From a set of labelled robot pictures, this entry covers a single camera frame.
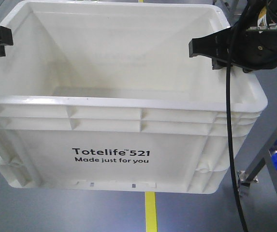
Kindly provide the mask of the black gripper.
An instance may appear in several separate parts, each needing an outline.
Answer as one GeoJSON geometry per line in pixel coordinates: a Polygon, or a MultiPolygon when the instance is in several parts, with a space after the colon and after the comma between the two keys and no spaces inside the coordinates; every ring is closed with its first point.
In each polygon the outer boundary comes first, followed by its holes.
{"type": "Polygon", "coordinates": [[[189,42],[189,57],[211,59],[213,70],[233,65],[245,72],[277,67],[277,0],[249,0],[233,27],[189,42]]]}

